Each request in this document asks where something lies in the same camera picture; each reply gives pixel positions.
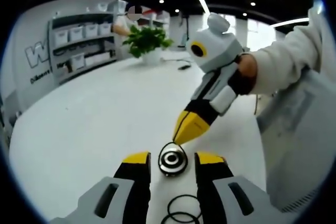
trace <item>metal washer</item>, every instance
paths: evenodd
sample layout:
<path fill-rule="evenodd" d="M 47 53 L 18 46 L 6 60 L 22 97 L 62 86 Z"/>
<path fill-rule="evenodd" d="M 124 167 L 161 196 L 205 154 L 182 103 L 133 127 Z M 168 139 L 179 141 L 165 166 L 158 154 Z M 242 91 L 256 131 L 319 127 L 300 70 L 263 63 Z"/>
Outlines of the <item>metal washer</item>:
<path fill-rule="evenodd" d="M 159 157 L 159 169 L 165 176 L 181 174 L 187 165 L 187 156 L 178 148 L 167 148 Z"/>

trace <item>letter w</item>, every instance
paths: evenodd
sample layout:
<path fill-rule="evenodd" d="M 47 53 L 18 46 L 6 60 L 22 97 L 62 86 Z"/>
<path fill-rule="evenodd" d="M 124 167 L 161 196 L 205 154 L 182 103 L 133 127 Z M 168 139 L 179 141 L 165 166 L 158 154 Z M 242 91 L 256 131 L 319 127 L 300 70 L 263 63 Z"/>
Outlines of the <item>letter w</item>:
<path fill-rule="evenodd" d="M 49 59 L 49 54 L 45 47 L 46 41 L 38 42 L 33 47 L 26 48 L 26 57 L 28 59 L 29 65 L 31 68 L 34 68 L 38 65 L 38 60 L 40 62 L 45 62 Z"/>

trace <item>white table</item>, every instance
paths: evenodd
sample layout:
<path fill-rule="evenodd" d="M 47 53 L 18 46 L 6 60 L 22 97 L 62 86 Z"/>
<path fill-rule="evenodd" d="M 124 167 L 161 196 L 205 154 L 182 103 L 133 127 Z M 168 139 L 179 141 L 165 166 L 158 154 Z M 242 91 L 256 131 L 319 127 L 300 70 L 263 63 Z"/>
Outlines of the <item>white table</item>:
<path fill-rule="evenodd" d="M 166 52 L 164 57 L 188 54 Z M 203 75 L 196 64 L 178 71 L 184 64 L 169 61 L 148 67 L 137 59 L 111 64 L 64 84 L 18 119 L 9 161 L 43 217 L 65 217 L 84 192 L 103 177 L 112 177 L 126 156 L 146 150 L 152 153 L 148 223 L 161 222 L 174 196 L 196 195 L 196 151 L 223 155 L 235 175 L 265 190 L 255 96 L 239 97 L 207 133 L 184 146 L 191 161 L 188 172 L 174 179 L 159 172 L 159 151 L 171 141 L 176 119 Z M 189 198 L 176 201 L 172 210 L 177 209 L 199 212 L 196 200 Z"/>

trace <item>white flower pot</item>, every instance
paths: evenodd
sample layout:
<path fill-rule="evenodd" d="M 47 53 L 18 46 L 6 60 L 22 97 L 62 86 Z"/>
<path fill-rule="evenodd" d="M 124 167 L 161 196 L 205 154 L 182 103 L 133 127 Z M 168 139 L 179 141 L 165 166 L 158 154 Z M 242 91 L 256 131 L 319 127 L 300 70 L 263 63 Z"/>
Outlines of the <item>white flower pot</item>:
<path fill-rule="evenodd" d="M 149 52 L 148 54 L 142 55 L 142 60 L 146 65 L 155 66 L 161 62 L 161 48 L 156 48 L 154 51 Z"/>

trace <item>potted plant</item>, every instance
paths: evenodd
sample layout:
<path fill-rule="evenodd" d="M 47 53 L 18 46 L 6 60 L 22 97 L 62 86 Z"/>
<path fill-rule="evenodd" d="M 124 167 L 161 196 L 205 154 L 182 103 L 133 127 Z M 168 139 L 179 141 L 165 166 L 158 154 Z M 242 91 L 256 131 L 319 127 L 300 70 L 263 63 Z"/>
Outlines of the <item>potted plant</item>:
<path fill-rule="evenodd" d="M 173 41 L 166 38 L 162 28 L 131 27 L 131 34 L 122 43 L 130 45 L 129 53 L 136 58 L 143 58 L 146 64 L 154 65 L 160 62 L 160 52 L 171 46 Z"/>

